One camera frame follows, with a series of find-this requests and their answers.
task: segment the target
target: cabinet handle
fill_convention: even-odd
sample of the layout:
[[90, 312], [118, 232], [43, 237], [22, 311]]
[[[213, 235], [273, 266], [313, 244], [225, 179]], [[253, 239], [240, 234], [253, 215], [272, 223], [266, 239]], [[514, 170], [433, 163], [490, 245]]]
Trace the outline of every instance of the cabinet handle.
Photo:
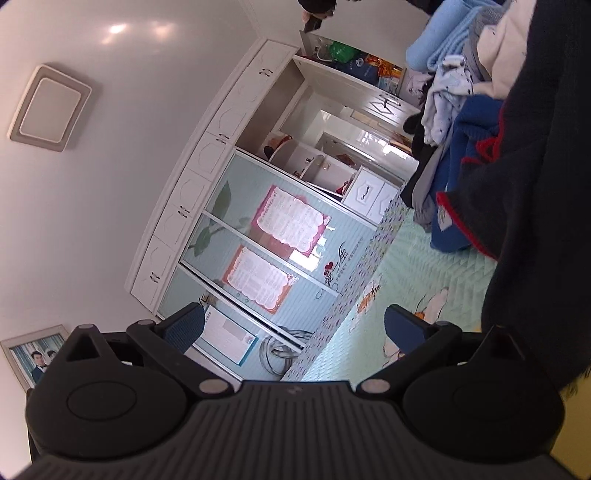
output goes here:
[[402, 104], [400, 102], [397, 102], [396, 100], [390, 98], [389, 96], [387, 96], [387, 95], [385, 95], [383, 93], [380, 93], [379, 95], [380, 95], [381, 98], [384, 99], [384, 108], [386, 107], [386, 105], [388, 104], [389, 101], [392, 102], [397, 107], [402, 108]]

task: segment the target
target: cable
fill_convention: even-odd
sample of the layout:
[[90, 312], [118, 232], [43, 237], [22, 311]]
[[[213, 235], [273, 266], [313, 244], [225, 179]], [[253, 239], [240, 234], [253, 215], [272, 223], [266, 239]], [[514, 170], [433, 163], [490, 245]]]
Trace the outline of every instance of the cable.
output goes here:
[[[285, 327], [281, 328], [283, 328], [287, 333], [293, 335], [298, 340], [302, 340], [304, 343], [307, 343], [312, 337], [312, 333], [307, 332], [306, 330], [289, 330]], [[285, 375], [285, 373], [292, 366], [294, 359], [296, 359], [298, 355], [299, 353], [294, 352], [287, 345], [283, 344], [280, 340], [272, 337], [271, 335], [264, 338], [264, 340], [261, 342], [261, 347], [259, 348], [259, 359], [261, 360], [261, 365], [267, 372], [277, 377], [283, 377], [283, 375]], [[271, 365], [271, 359], [269, 356], [283, 359], [283, 368], [281, 370], [274, 368]]]

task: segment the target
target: man in suit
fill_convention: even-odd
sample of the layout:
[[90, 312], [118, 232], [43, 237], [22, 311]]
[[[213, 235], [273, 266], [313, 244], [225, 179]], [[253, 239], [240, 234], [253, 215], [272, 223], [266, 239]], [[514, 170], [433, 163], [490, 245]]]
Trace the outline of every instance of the man in suit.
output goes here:
[[47, 364], [45, 363], [45, 359], [43, 358], [41, 352], [37, 352], [36, 350], [31, 354], [31, 358], [36, 364], [36, 367], [31, 370], [31, 376], [33, 377], [35, 385], [37, 385], [43, 376], [43, 373], [45, 373], [45, 370], [47, 369]]

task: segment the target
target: yellow surface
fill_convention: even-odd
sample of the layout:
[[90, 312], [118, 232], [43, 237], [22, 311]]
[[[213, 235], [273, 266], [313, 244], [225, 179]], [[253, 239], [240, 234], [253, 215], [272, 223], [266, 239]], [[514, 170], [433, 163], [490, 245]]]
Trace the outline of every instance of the yellow surface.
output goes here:
[[552, 456], [577, 477], [591, 478], [591, 378], [579, 378], [562, 392], [566, 418]]

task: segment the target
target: bed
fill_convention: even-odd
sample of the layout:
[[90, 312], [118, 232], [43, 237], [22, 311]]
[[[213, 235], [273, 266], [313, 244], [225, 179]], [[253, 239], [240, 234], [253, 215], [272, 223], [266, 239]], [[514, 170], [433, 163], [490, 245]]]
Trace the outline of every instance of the bed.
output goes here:
[[474, 249], [443, 254], [398, 199], [322, 326], [284, 381], [349, 380], [353, 386], [397, 359], [384, 311], [393, 303], [434, 322], [478, 331], [496, 262]]

